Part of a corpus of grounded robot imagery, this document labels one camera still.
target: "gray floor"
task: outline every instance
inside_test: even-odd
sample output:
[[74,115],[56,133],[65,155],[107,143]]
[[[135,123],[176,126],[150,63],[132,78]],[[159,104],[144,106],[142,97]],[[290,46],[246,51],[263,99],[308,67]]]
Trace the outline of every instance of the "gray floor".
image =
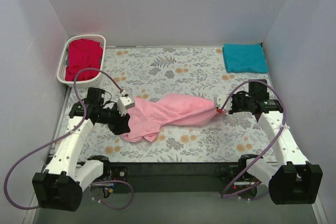
[[[129,195],[112,195],[110,203],[122,206]],[[310,205],[274,205],[267,196],[247,203],[223,200],[214,193],[136,194],[131,206],[114,211],[91,200],[85,191],[76,212],[40,209],[34,224],[86,223],[317,223]]]

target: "folded teal cloth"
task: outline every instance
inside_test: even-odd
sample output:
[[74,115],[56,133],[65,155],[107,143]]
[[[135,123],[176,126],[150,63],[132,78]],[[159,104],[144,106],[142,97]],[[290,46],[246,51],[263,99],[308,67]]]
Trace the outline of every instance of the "folded teal cloth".
[[260,44],[225,44],[223,57],[227,72],[268,73],[264,52]]

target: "basket rim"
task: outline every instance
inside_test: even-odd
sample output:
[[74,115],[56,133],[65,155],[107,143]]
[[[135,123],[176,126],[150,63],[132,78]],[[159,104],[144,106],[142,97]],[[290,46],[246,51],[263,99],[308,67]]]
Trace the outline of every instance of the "basket rim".
[[[70,39],[68,39],[68,41],[66,42],[65,46],[64,46],[64,49],[62,51],[62,57],[60,58],[60,61],[59,61],[59,64],[58,64],[58,69],[57,69],[57,79],[59,82],[61,83],[64,83],[64,84],[73,84],[74,82],[73,81],[66,81],[66,80],[63,80],[60,76],[59,76],[59,72],[60,72],[60,68],[62,67],[62,60],[63,60],[63,57],[65,55],[65,52],[69,46],[69,44],[74,41],[74,40],[77,40],[77,39],[84,39],[86,37],[100,37],[103,39],[104,41],[104,47],[103,47],[103,54],[102,54],[102,60],[101,60],[101,64],[100,64],[100,70],[102,70],[103,68],[103,63],[104,63],[104,58],[105,58],[105,48],[106,48],[106,39],[104,36],[102,35],[99,35],[99,34],[83,34],[83,35],[76,35],[74,37],[71,37]],[[99,72],[94,78],[92,78],[91,80],[85,80],[85,81],[76,81],[76,84],[86,84],[86,83],[91,83],[95,80],[97,80],[100,76],[102,75],[101,72]]]

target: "pink towel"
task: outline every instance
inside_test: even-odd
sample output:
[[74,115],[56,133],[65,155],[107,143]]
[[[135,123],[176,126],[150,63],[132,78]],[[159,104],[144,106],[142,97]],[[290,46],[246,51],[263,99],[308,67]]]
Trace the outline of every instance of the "pink towel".
[[130,133],[121,137],[130,142],[139,142],[144,137],[153,142],[165,124],[201,126],[216,114],[214,102],[185,94],[168,94],[158,102],[149,102],[134,97],[135,106],[128,109]]

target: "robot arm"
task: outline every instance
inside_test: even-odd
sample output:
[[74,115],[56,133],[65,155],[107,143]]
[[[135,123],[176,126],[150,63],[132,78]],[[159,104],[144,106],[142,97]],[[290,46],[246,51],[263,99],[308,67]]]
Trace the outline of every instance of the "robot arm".
[[[107,124],[115,134],[130,132],[127,109],[133,107],[134,100],[122,93],[112,108],[104,108],[105,91],[89,88],[84,104],[87,116],[80,128],[60,141],[56,152],[42,173],[36,173],[33,187],[39,205],[44,208],[75,211],[81,202],[82,192],[95,180],[108,176],[105,164],[107,157],[94,156],[77,167],[78,158],[86,137],[95,123]],[[83,108],[78,102],[73,105],[68,121],[71,131],[83,117]]]
[[[215,97],[215,106],[221,108],[227,96]],[[249,92],[234,94],[224,107],[229,114],[251,112],[272,141],[282,127],[283,109],[278,100],[270,100],[267,87],[261,83],[249,83]],[[275,204],[312,204],[315,202],[322,179],[319,165],[312,165],[297,146],[289,127],[272,146],[278,169],[263,158],[259,159],[247,174],[256,177],[268,189]],[[240,170],[249,165],[257,155],[242,155],[238,163]]]

